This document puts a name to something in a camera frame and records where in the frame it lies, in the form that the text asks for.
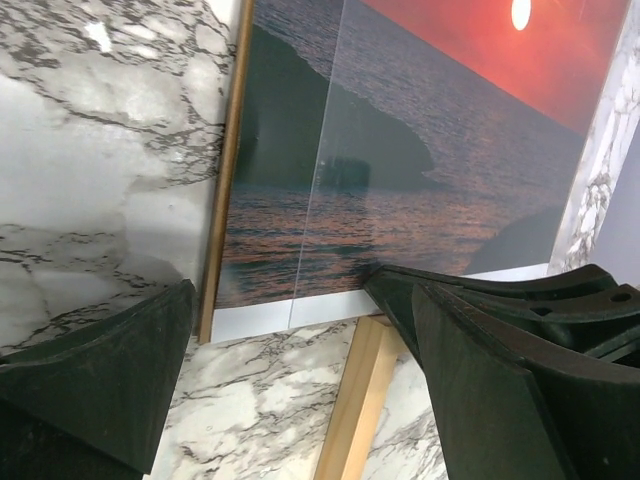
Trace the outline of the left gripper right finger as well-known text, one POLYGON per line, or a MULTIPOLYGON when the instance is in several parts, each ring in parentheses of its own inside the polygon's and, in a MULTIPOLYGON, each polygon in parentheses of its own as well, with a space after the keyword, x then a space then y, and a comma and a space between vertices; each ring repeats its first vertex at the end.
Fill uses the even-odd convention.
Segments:
POLYGON ((577 353, 432 283, 412 292, 452 479, 635 479, 639 371, 577 353))

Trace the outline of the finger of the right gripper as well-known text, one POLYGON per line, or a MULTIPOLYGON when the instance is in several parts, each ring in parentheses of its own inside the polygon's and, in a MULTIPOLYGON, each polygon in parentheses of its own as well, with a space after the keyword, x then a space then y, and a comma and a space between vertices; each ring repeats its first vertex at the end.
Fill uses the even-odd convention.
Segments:
POLYGON ((508 324, 570 350, 602 359, 630 359, 639 350, 639 290, 588 264, 556 276, 501 282, 395 265, 375 269, 364 289, 415 359, 420 358, 412 308, 417 286, 433 282, 508 324))

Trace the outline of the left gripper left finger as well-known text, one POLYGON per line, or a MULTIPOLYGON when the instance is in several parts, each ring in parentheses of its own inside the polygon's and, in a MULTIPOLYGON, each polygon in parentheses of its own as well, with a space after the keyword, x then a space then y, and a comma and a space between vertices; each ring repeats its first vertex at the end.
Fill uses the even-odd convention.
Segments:
POLYGON ((182 280, 1 359, 4 479, 141 479, 153 468, 195 319, 182 280))

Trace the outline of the wooden picture frame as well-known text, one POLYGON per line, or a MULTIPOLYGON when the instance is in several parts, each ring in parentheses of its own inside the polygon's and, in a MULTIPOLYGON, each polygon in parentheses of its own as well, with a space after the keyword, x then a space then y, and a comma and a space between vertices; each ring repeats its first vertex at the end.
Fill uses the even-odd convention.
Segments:
POLYGON ((362 477, 397 358, 405 350, 385 316, 358 319, 315 480, 362 477))

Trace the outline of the clear acrylic glazing sheet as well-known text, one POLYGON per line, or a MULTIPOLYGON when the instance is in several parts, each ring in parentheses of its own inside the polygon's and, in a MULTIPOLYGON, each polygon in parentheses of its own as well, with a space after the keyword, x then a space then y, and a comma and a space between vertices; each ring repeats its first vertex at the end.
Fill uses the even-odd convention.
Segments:
POLYGON ((350 1, 289 323, 370 314, 396 264, 543 277, 635 1, 350 1))

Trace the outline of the sunset photo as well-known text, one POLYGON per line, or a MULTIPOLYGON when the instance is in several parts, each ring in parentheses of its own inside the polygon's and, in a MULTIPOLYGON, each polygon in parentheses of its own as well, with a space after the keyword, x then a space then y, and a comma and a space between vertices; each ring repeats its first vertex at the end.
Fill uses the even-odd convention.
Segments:
POLYGON ((379 264, 584 262, 627 157, 635 1, 247 1, 200 341, 370 314, 379 264))

